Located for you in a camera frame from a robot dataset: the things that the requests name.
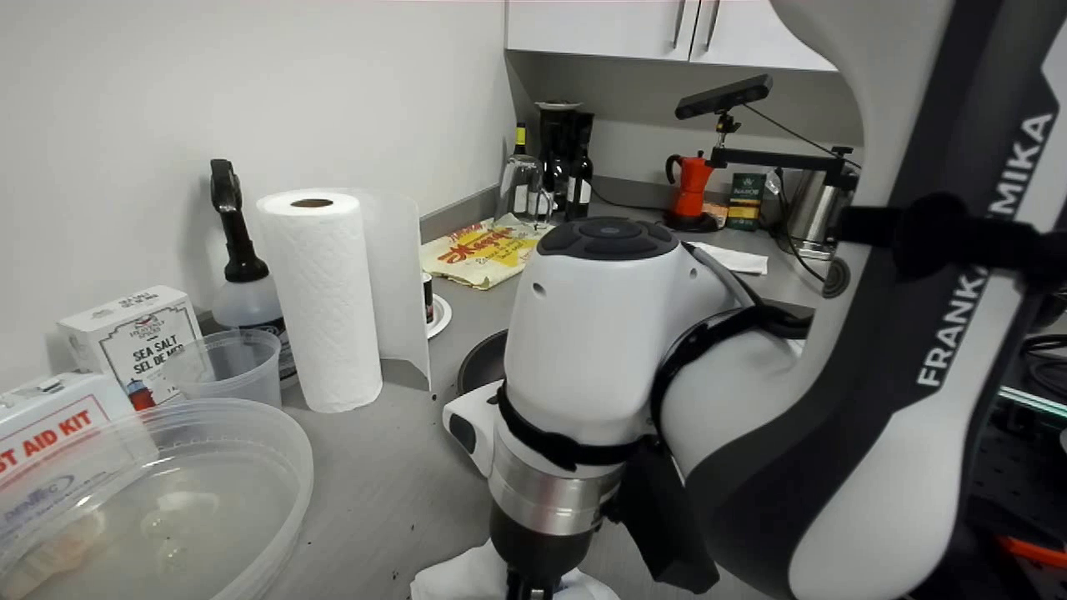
dish soap bottle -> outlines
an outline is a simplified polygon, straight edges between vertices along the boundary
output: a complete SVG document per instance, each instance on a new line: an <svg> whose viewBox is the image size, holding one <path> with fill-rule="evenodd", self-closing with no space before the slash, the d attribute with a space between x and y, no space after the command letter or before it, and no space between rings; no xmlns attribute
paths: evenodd
<svg viewBox="0 0 1067 600"><path fill-rule="evenodd" d="M589 217L594 204L594 160L589 153L581 155L573 166L573 177L566 179L566 220L582 220Z"/></svg>
<svg viewBox="0 0 1067 600"><path fill-rule="evenodd" d="M510 211L517 217L531 217L537 211L532 206L537 185L541 185L541 166L525 153L525 125L517 124L513 125L513 153L510 153L510 160L504 166L504 177L500 177L500 204L504 204L504 211Z"/></svg>
<svg viewBox="0 0 1067 600"><path fill-rule="evenodd" d="M211 204L223 220L228 264L223 265L227 283L213 297L213 321L228 329L270 329L281 335L281 380L297 372L287 327L281 315L277 289L267 264L247 233L238 204L238 179L228 160L211 160Z"/></svg>

bottle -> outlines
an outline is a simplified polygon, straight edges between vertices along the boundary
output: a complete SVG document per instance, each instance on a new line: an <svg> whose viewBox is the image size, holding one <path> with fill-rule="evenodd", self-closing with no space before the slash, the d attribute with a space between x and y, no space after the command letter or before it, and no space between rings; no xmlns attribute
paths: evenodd
<svg viewBox="0 0 1067 600"><path fill-rule="evenodd" d="M228 264L223 283L213 297L213 321L227 329L270 329L281 335L283 351L277 359L281 380L297 372L287 327L281 315L277 289L267 264L255 257L255 247L247 233L238 204L238 179L228 160L211 160L211 204L223 220Z"/></svg>
<svg viewBox="0 0 1067 600"><path fill-rule="evenodd" d="M500 177L500 204L504 204L504 211L510 211L517 217L531 217L537 211L532 206L537 185L541 185L541 166L525 153L525 125L517 124L513 125L513 153L510 153L510 160L504 166L504 177Z"/></svg>
<svg viewBox="0 0 1067 600"><path fill-rule="evenodd" d="M543 192L551 204L566 206L566 163L561 153L551 153L543 160Z"/></svg>
<svg viewBox="0 0 1067 600"><path fill-rule="evenodd" d="M594 204L594 160L582 153L566 179L566 220L589 217Z"/></svg>

coffee maker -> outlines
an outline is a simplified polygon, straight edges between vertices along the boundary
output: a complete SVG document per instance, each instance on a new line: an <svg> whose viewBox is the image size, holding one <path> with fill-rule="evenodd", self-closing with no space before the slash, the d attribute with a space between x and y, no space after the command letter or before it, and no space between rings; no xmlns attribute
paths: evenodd
<svg viewBox="0 0 1067 600"><path fill-rule="evenodd" d="M594 201L594 112L576 103L537 103L543 192L564 217L582 217Z"/></svg>

paper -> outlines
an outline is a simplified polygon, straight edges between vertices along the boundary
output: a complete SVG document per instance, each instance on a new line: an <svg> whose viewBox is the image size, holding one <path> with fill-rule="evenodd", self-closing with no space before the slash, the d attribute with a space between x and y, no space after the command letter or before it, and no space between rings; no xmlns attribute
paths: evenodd
<svg viewBox="0 0 1067 600"><path fill-rule="evenodd" d="M430 376L430 342L426 342L426 310L422 310L422 279L418 279L418 223L411 204L387 201L356 185L302 189L302 192L344 192L360 201L367 264L368 264L368 293L377 321L377 351L384 359L411 364ZM264 233L264 211L251 212L253 233Z"/></svg>
<svg viewBox="0 0 1067 600"><path fill-rule="evenodd" d="M258 201L258 211L307 407L344 413L374 404L384 376L360 201L292 189Z"/></svg>
<svg viewBox="0 0 1067 600"><path fill-rule="evenodd" d="M762 253L741 253L741 251L725 251L725 247L711 247L711 244L693 244L700 253L719 261L725 271L733 274L765 274L765 257Z"/></svg>
<svg viewBox="0 0 1067 600"><path fill-rule="evenodd" d="M426 274L490 289L524 274L525 257L547 229L547 223L525 223L506 212L422 244L418 261Z"/></svg>

paper towel roll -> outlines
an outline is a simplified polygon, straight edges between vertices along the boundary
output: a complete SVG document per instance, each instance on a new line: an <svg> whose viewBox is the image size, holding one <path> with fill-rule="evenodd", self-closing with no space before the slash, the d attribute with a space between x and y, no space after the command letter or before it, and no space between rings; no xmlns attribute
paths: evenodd
<svg viewBox="0 0 1067 600"><path fill-rule="evenodd" d="M307 407L344 413L374 404L384 380L360 201L292 189L255 206Z"/></svg>
<svg viewBox="0 0 1067 600"><path fill-rule="evenodd" d="M374 289L374 324L378 359L415 365L430 384L430 342L422 321L422 275L418 275L418 220L405 201L384 197L360 185L316 185L316 192L344 192L360 201L367 264ZM264 211L247 212L247 227L270 265Z"/></svg>

